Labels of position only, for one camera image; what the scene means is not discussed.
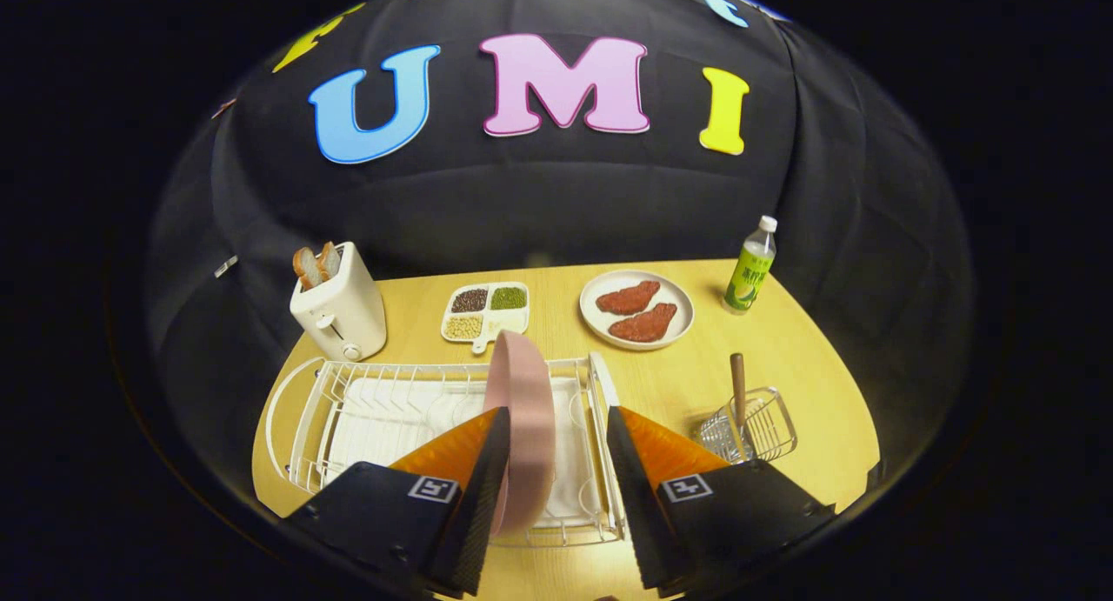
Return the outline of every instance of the pink dish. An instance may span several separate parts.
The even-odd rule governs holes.
[[[552,490],[556,415],[549,364],[529,338],[501,332],[491,355],[483,411],[510,408],[510,457],[502,477],[491,535],[533,526]]]

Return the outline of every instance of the white dish rack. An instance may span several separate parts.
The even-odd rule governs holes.
[[[266,420],[275,470],[309,494],[356,462],[388,466],[483,408],[487,364],[323,362],[298,420],[289,462],[280,466],[272,437],[274,407],[294,375],[314,362],[279,384]],[[605,427],[607,413],[619,400],[607,364],[597,352],[545,364],[556,412],[553,487],[532,529],[491,543],[575,546],[622,540],[624,511]]]

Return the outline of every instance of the wire basket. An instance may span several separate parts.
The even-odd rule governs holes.
[[[696,440],[708,451],[731,464],[751,460],[766,462],[791,453],[796,430],[776,387],[746,392],[746,418],[741,433],[735,420],[735,403],[728,402],[710,418],[700,423]]]
[[[624,514],[605,416],[618,396],[599,354],[546,362],[556,411],[555,479],[543,514],[503,546],[573,546],[622,540]],[[487,364],[352,364],[324,362],[279,474],[309,494],[356,462],[388,466],[482,412]],[[276,392],[272,407],[290,378]]]

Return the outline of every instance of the raw meat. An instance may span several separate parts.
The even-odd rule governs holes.
[[[617,293],[605,293],[595,299],[595,307],[602,312],[621,313],[621,315],[640,313],[660,288],[660,280],[643,280],[639,285],[621,288]]]
[[[608,332],[615,338],[632,341],[633,343],[652,343],[660,341],[664,332],[669,328],[672,316],[677,315],[676,304],[656,304],[649,312],[639,313],[637,316],[618,321],[612,324]]]

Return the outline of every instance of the pink letter m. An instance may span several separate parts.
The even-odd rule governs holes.
[[[480,50],[494,55],[494,117],[483,122],[490,135],[531,134],[541,128],[541,117],[529,106],[531,87],[562,129],[572,126],[591,89],[595,89],[595,107],[583,118],[589,128],[610,134],[649,129],[638,85],[638,63],[648,53],[642,43],[595,38],[571,69],[535,33],[489,38]]]

